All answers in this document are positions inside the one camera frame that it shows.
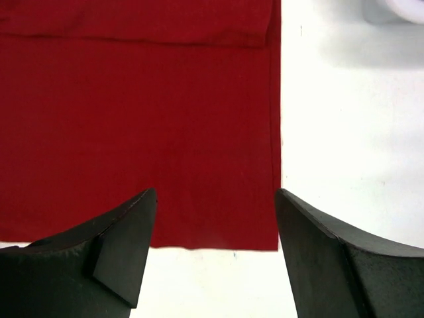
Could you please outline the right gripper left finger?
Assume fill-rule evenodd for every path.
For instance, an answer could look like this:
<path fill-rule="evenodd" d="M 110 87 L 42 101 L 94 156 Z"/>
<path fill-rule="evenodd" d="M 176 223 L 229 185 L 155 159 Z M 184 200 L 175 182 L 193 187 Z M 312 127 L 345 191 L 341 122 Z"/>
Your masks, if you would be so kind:
<path fill-rule="evenodd" d="M 1 249 L 2 317 L 128 317 L 137 307 L 156 216 L 148 189 L 28 246 Z"/>

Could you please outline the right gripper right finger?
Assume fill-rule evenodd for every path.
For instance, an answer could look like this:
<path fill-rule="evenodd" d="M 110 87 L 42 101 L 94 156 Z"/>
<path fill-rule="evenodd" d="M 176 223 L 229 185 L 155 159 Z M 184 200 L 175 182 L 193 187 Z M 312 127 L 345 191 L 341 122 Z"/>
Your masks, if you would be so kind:
<path fill-rule="evenodd" d="M 275 206 L 298 317 L 423 316 L 423 249 L 367 233 L 286 189 Z"/>

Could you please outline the dark red t shirt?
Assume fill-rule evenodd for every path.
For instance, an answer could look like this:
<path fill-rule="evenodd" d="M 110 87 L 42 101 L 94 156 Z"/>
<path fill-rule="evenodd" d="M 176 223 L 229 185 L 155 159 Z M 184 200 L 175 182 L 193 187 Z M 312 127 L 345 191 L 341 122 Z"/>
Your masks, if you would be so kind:
<path fill-rule="evenodd" d="M 144 189 L 152 245 L 276 250 L 279 1 L 2 1 L 1 240 Z"/>

